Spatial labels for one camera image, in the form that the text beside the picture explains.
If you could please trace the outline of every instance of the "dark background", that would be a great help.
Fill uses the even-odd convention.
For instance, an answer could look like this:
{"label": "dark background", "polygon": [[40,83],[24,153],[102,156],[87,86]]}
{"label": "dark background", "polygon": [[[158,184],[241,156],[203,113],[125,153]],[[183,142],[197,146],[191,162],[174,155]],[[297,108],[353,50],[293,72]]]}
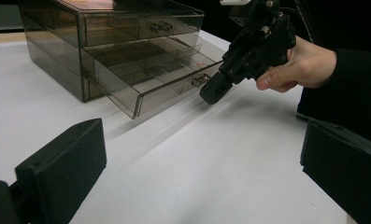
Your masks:
{"label": "dark background", "polygon": [[[232,41],[240,31],[240,27],[228,18],[231,7],[221,6],[220,0],[177,1],[205,12],[202,29],[208,33]],[[17,5],[17,0],[0,0],[0,4]],[[281,5],[296,9],[293,0],[281,0]],[[325,47],[371,51],[371,0],[307,0],[307,5]],[[288,14],[295,32],[307,39],[302,21]]]}

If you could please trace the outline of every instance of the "black device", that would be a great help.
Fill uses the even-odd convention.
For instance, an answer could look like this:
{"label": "black device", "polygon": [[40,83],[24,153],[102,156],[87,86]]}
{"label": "black device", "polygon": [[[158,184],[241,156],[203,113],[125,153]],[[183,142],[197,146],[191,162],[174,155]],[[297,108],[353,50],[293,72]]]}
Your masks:
{"label": "black device", "polygon": [[287,50],[296,44],[290,17],[280,10],[279,0],[251,0],[232,7],[229,17],[242,30],[222,56],[219,72],[200,90],[210,105],[243,79],[257,79],[270,66],[286,63]]}
{"label": "black device", "polygon": [[70,127],[0,180],[0,224],[69,223],[106,166],[102,120]]}

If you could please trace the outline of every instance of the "cable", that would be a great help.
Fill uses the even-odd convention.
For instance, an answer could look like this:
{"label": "cable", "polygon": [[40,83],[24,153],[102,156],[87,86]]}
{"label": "cable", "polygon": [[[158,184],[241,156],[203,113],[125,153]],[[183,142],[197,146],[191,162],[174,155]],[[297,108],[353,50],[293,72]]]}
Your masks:
{"label": "cable", "polygon": [[298,8],[299,14],[301,15],[302,20],[305,24],[310,41],[315,45],[322,46],[320,35],[316,29],[313,20],[311,19],[306,0],[294,0],[294,3],[296,5],[296,8]]}

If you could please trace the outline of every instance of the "black sleeve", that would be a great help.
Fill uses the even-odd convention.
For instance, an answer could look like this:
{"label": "black sleeve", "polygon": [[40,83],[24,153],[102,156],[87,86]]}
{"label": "black sleeve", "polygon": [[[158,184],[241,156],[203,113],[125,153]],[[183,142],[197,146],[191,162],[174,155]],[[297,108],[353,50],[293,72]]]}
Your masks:
{"label": "black sleeve", "polygon": [[304,88],[298,113],[343,126],[371,140],[371,52],[337,49],[328,85]]}

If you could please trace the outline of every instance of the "finger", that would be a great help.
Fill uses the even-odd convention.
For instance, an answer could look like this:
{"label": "finger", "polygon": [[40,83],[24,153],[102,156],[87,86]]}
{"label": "finger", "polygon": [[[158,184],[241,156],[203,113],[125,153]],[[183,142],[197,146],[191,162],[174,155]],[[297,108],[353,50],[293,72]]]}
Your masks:
{"label": "finger", "polygon": [[299,71],[294,66],[281,65],[266,71],[257,80],[260,90],[279,88],[297,80]]}
{"label": "finger", "polygon": [[298,85],[298,82],[297,81],[292,81],[292,82],[289,82],[283,86],[279,86],[279,87],[273,87],[271,88],[272,90],[274,91],[278,91],[278,92],[287,92],[289,91],[290,89],[294,88],[296,85]]}

